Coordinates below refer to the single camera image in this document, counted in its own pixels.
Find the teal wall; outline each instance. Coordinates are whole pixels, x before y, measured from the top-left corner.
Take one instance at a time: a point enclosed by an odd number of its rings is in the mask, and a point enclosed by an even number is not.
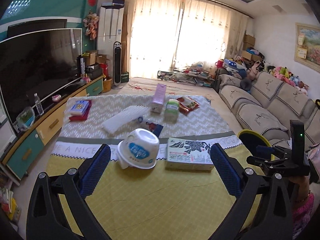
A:
[[[65,17],[67,28],[83,28],[82,20],[87,16],[89,10],[96,12],[97,4],[90,6],[88,0],[30,0],[27,6],[16,8],[18,9],[16,12],[4,14],[0,20],[0,41],[6,38],[6,30],[9,25],[23,22],[24,19],[29,21],[37,20],[38,17],[41,19]],[[90,41],[90,38],[84,34],[85,29],[83,28],[83,51],[95,49],[96,40]]]

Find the floor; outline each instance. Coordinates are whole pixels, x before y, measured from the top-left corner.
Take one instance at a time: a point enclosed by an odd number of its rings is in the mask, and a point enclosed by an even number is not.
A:
[[[117,94],[120,90],[111,90],[108,93],[102,93],[101,95]],[[236,118],[230,114],[229,108],[223,103],[222,99],[217,95],[212,103],[212,107],[221,115],[223,119],[227,121],[230,128],[237,134],[242,128]],[[50,154],[53,150],[55,142],[60,132],[58,132],[45,146],[44,150],[38,155],[37,159],[32,163],[29,168],[29,176],[21,181],[19,187],[13,188],[13,196],[16,199],[18,205],[22,208],[21,217],[18,223],[19,234],[23,239],[26,239],[26,223],[27,223],[27,210],[29,206],[29,200],[33,190],[34,183],[38,174],[46,170],[47,163],[50,158]],[[311,192],[315,193],[315,205],[316,207],[320,203],[320,184],[313,183],[310,185]]]

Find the yellow mat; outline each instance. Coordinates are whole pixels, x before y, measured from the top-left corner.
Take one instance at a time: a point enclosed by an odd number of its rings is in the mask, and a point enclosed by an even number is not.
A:
[[[226,152],[243,167],[252,167],[246,163],[250,152],[243,145]],[[49,176],[64,174],[82,162],[52,155],[46,172]],[[159,160],[151,170],[122,170],[114,161],[108,164],[86,202],[113,240],[207,240],[228,214],[235,198],[215,169],[170,171],[164,164]],[[254,170],[262,174],[260,168]],[[244,226],[251,223],[259,201],[256,198]],[[64,196],[61,202],[72,230],[81,234]]]

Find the picture frame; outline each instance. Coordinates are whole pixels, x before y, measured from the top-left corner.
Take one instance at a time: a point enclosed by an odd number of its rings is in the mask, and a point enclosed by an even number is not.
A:
[[[320,73],[320,27],[296,23],[294,60]]]

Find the blue gripper pad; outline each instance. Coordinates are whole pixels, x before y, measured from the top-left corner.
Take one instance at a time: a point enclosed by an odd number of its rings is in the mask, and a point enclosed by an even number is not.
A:
[[[230,158],[217,143],[211,146],[210,158],[229,194],[235,196],[236,198],[239,198],[242,194],[241,177],[229,161],[229,159],[231,160],[233,158]]]
[[[81,164],[81,166],[83,165],[83,167],[86,167],[86,164],[91,162],[79,181],[79,193],[81,197],[85,198],[92,195],[110,161],[110,158],[110,147],[108,145],[102,145],[92,158],[86,159],[83,164]]]

